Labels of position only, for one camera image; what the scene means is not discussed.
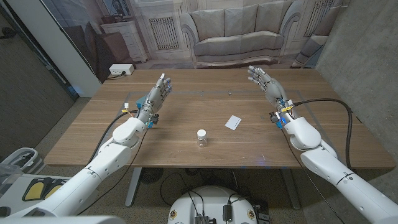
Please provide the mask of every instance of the paper card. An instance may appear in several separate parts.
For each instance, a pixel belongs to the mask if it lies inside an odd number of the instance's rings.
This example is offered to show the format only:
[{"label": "paper card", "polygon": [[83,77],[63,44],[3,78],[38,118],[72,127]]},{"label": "paper card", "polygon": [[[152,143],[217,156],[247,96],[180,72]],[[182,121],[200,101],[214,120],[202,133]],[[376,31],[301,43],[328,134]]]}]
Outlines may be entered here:
[{"label": "paper card", "polygon": [[235,130],[236,127],[238,127],[238,124],[241,122],[241,118],[237,116],[231,116],[231,118],[228,120],[228,122],[225,124],[227,128],[231,128],[232,130]]}]

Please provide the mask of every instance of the table leg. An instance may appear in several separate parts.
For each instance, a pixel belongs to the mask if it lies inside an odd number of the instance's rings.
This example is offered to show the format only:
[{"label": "table leg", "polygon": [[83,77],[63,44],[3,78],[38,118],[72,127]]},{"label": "table leg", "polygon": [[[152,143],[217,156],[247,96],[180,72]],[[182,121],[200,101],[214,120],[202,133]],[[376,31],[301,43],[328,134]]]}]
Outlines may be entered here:
[{"label": "table leg", "polygon": [[290,202],[294,210],[300,209],[299,195],[297,194],[296,184],[293,179],[292,171],[290,169],[281,169],[282,177],[286,185],[287,193],[290,197]]},{"label": "table leg", "polygon": [[124,203],[127,207],[130,207],[134,201],[134,196],[136,195],[136,191],[138,189],[139,177],[141,175],[141,167],[135,167],[132,170],[132,176],[130,180],[129,190],[126,196],[126,202]]}]

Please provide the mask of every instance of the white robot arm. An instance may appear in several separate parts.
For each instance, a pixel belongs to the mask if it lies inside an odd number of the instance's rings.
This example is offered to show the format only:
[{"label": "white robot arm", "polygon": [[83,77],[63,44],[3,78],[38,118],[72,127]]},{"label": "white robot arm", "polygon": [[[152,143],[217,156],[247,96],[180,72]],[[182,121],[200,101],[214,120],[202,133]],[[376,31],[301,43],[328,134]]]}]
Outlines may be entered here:
[{"label": "white robot arm", "polygon": [[304,165],[333,184],[371,223],[396,223],[398,205],[356,175],[337,159],[335,150],[322,140],[320,133],[298,114],[278,81],[261,68],[249,66],[249,80],[258,84],[266,98],[277,108],[271,120],[290,135],[293,147],[301,154]]},{"label": "white robot arm", "polygon": [[63,217],[76,215],[97,186],[109,175],[126,165],[132,151],[138,149],[140,139],[155,114],[162,107],[166,96],[172,91],[171,80],[160,77],[155,87],[146,96],[136,118],[129,118],[113,131],[111,139],[99,149],[98,155],[79,173],[44,201],[10,215],[8,218],[29,216]]}]

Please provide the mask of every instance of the small glass jar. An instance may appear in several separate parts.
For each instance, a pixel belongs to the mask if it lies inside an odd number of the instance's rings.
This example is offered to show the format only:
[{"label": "small glass jar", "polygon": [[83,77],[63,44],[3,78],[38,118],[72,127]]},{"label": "small glass jar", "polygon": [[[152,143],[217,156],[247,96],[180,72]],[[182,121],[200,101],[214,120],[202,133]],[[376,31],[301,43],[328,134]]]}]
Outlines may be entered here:
[{"label": "small glass jar", "polygon": [[207,136],[206,136],[206,131],[201,129],[197,133],[197,138],[198,138],[198,146],[199,147],[205,147],[207,146]]}]

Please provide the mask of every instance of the power strip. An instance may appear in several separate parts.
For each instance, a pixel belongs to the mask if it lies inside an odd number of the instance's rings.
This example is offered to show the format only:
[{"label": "power strip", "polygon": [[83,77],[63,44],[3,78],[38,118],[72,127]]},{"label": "power strip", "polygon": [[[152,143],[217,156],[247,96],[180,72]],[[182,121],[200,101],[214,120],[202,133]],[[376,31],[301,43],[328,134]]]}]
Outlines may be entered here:
[{"label": "power strip", "polygon": [[126,72],[125,75],[131,75],[134,71],[134,66],[132,64],[113,64],[109,71],[112,75],[121,75],[122,72]]}]

